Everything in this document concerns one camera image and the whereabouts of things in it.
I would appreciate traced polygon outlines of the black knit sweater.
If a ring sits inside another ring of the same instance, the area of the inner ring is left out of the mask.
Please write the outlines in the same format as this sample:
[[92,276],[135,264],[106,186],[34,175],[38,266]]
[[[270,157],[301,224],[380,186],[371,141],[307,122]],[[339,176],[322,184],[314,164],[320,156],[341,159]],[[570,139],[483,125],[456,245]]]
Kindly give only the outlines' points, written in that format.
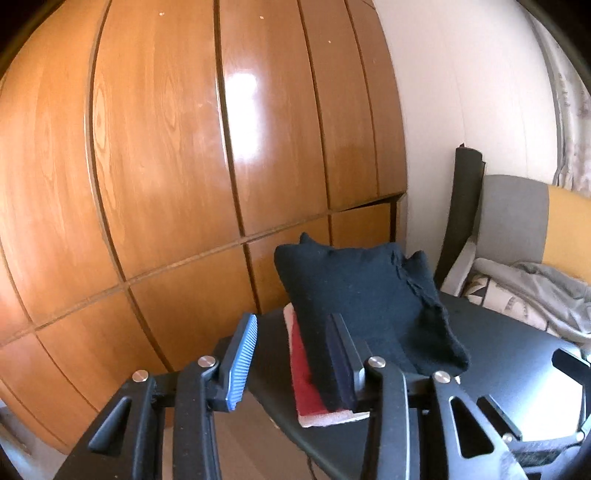
[[302,234],[274,250],[274,265],[294,306],[311,379],[331,411],[345,407],[342,368],[332,365],[327,324],[342,317],[349,334],[402,371],[453,376],[470,367],[468,350],[452,332],[427,255],[405,256],[396,243],[335,248]]

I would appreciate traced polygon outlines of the grey hoodie on chair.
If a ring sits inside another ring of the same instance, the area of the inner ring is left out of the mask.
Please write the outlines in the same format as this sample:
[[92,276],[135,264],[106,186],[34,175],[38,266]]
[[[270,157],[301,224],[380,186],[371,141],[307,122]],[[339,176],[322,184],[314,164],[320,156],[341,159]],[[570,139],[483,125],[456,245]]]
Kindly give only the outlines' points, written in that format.
[[590,285],[548,265],[517,262],[513,266],[478,258],[478,273],[526,300],[542,315],[552,330],[590,349]]

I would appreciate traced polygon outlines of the grey orange black chair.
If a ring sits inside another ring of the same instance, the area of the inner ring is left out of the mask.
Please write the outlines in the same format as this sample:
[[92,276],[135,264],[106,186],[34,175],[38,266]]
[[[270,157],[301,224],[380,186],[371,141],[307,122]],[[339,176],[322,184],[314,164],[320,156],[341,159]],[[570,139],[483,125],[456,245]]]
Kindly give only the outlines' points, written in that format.
[[460,145],[436,285],[460,293],[477,259],[545,265],[589,283],[590,200],[533,179],[487,175],[482,153]]

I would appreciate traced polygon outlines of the wooden wardrobe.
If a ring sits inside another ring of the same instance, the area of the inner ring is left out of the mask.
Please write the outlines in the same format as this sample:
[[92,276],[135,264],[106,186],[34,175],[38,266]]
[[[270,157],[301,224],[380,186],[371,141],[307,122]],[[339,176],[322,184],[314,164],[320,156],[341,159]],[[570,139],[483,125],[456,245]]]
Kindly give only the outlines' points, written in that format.
[[1,72],[1,398],[68,452],[283,306],[281,243],[406,239],[374,1],[50,1]]

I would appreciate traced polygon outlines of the floral curtain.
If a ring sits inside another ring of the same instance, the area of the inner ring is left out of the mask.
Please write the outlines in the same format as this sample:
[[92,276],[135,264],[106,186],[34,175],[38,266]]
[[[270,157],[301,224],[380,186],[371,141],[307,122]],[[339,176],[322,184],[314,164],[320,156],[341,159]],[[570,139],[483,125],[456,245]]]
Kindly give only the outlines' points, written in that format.
[[554,96],[558,161],[553,183],[590,197],[590,93],[548,29],[529,13]]

